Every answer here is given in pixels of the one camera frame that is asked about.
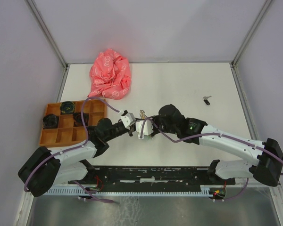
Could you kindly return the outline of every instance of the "pink plastic bag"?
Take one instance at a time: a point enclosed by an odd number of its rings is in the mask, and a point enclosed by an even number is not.
[[[129,61],[112,49],[100,52],[89,72],[91,92],[88,97],[122,99],[131,86]]]

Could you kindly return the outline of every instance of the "wall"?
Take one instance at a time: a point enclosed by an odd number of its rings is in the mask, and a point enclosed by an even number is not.
[[[265,0],[35,0],[68,63],[230,62]]]
[[[283,151],[283,0],[272,4],[238,69],[260,138],[278,140]]]
[[[37,147],[44,107],[61,78],[25,1],[0,1],[0,226],[14,222],[23,192],[17,172]]]

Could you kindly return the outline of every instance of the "wooden tray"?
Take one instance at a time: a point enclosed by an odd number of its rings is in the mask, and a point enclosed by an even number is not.
[[[83,101],[73,101],[75,113],[81,112]],[[61,103],[48,104],[45,115],[55,114],[59,116],[57,129],[41,130],[40,146],[63,147],[75,145],[86,139],[83,126],[75,126],[72,114],[61,114]],[[107,106],[99,100],[89,100],[84,106],[84,113],[87,113],[88,126],[96,126],[98,121],[107,116]]]

